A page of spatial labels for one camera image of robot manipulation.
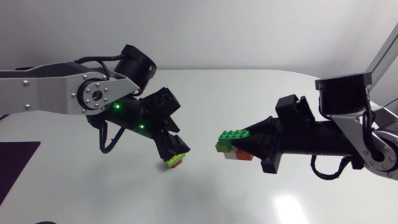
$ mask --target robotic arm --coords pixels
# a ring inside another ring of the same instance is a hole
[[[117,61],[113,71],[105,61]],[[102,68],[88,68],[85,62],[98,62]],[[177,135],[170,115],[180,104],[168,88],[137,99],[156,72],[155,63],[141,51],[126,45],[121,55],[85,57],[74,62],[56,63],[14,71],[0,71],[0,114],[49,111],[80,114],[99,129],[99,144],[108,153],[125,129],[152,138],[160,157],[168,164],[180,160],[190,148]],[[107,121],[121,126],[109,146]]]
[[[320,113],[328,121],[315,121],[304,96],[279,99],[278,118],[238,131],[225,131],[216,145],[218,152],[246,153],[261,159],[262,170],[276,174],[283,154],[312,155],[314,173],[325,180],[338,178],[351,162],[372,173],[398,180],[398,117],[384,107],[371,108],[367,86],[371,73],[360,73],[316,81],[320,91]],[[342,156],[335,174],[317,171],[318,155]],[[251,160],[251,157],[240,157]]]

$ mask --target lego brick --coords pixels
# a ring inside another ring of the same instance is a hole
[[[246,161],[251,161],[253,159],[253,155],[250,155],[249,153],[240,149],[236,151],[236,157],[239,160],[246,160]]]
[[[218,144],[222,146],[231,145],[231,140],[240,139],[250,136],[248,130],[236,130],[236,131],[223,131],[223,133],[218,138]]]
[[[232,146],[223,146],[218,143],[216,144],[217,152],[230,152],[231,149],[232,149]]]
[[[235,147],[232,147],[230,152],[224,152],[225,159],[238,159],[236,157],[236,151],[237,150],[238,149],[236,149]]]
[[[169,167],[172,167],[174,164],[176,164],[178,161],[180,161],[182,158],[184,158],[185,154],[186,153],[182,153],[182,154],[178,154],[178,155],[173,156],[170,160],[166,161],[166,164]]]
[[[176,168],[178,165],[182,163],[182,159],[176,162],[174,165],[172,165],[172,168]]]
[[[238,159],[235,152],[224,152],[225,159]]]

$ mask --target black cable connector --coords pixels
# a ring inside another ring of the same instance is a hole
[[[107,124],[107,122],[104,122],[102,124],[101,128],[99,129],[99,149],[101,150],[101,152],[103,154],[107,154],[110,151],[112,151],[113,147],[116,145],[116,143],[118,143],[118,140],[122,136],[122,134],[123,134],[125,129],[126,128],[121,127],[119,129],[118,133],[112,139],[111,143],[108,146],[105,147],[106,138],[107,138],[107,135],[108,135],[108,124]]]
[[[341,159],[340,165],[338,166],[337,172],[334,174],[322,174],[321,172],[317,171],[317,168],[315,167],[315,161],[317,160],[317,156],[312,156],[311,157],[311,168],[314,174],[323,179],[323,180],[334,180],[337,179],[341,173],[343,172],[344,168],[351,162],[351,159],[349,157],[343,157]]]

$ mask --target white wall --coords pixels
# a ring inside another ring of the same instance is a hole
[[[115,55],[132,44],[163,69],[329,77],[364,71],[398,22],[397,10],[395,0],[3,0],[0,68]],[[397,71],[374,91],[376,103],[398,95],[385,88]]]

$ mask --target stacked lego bricks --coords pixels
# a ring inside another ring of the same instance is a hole
[[[252,155],[231,145],[232,140],[248,136],[250,136],[248,130],[224,131],[218,138],[216,150],[224,153],[225,159],[251,161],[253,159]]]

